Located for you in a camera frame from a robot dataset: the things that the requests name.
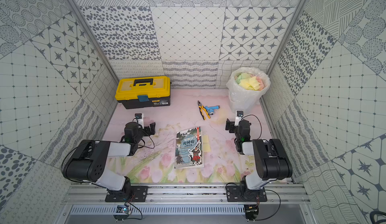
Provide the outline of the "illustrated story book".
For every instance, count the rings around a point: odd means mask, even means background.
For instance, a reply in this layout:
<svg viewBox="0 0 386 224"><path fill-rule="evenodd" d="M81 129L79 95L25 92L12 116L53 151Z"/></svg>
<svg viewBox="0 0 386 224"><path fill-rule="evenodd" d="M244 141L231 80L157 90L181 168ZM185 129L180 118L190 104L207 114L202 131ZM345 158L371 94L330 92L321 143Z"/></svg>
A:
<svg viewBox="0 0 386 224"><path fill-rule="evenodd" d="M204 151L201 127L177 133L175 169L203 168Z"/></svg>

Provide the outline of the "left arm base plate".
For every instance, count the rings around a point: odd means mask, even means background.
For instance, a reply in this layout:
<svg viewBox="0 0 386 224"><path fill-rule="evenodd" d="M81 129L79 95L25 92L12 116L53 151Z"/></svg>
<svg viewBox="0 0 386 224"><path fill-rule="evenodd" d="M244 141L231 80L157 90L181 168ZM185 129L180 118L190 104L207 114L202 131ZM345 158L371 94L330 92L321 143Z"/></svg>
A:
<svg viewBox="0 0 386 224"><path fill-rule="evenodd" d="M105 202L145 202L148 186L130 186L120 191L108 190Z"/></svg>

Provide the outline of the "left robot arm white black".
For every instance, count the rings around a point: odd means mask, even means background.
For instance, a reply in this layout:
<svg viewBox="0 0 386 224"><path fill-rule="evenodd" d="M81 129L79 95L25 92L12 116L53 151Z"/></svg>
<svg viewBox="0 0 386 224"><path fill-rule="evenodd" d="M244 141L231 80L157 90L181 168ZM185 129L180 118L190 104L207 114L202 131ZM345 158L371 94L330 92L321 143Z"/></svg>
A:
<svg viewBox="0 0 386 224"><path fill-rule="evenodd" d="M110 157L132 157L139 148L144 137L155 134L156 123L143 126L139 121L125 125L124 135L120 142L83 140L64 158L62 175L72 182L88 182L104 187L110 193L131 195L131 181L106 167Z"/></svg>

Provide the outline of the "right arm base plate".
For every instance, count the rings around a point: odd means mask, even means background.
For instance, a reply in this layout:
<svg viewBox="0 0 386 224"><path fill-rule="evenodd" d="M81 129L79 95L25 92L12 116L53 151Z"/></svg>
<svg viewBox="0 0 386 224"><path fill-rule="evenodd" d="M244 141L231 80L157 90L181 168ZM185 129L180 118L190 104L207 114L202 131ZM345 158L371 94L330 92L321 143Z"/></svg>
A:
<svg viewBox="0 0 386 224"><path fill-rule="evenodd" d="M244 187L230 183L225 186L228 202L267 202L264 189L249 190Z"/></svg>

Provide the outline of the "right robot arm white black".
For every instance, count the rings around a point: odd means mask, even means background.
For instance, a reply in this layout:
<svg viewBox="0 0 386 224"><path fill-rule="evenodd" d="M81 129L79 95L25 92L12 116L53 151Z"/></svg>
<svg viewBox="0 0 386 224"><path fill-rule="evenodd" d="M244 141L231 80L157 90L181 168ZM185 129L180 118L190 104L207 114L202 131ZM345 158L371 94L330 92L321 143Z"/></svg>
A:
<svg viewBox="0 0 386 224"><path fill-rule="evenodd" d="M241 189L262 190L272 181L292 177L293 168L281 141L253 140L250 136L250 126L249 121L239 117L235 121L226 120L225 126L225 130L235 134L236 151L254 158L256 171L242 178Z"/></svg>

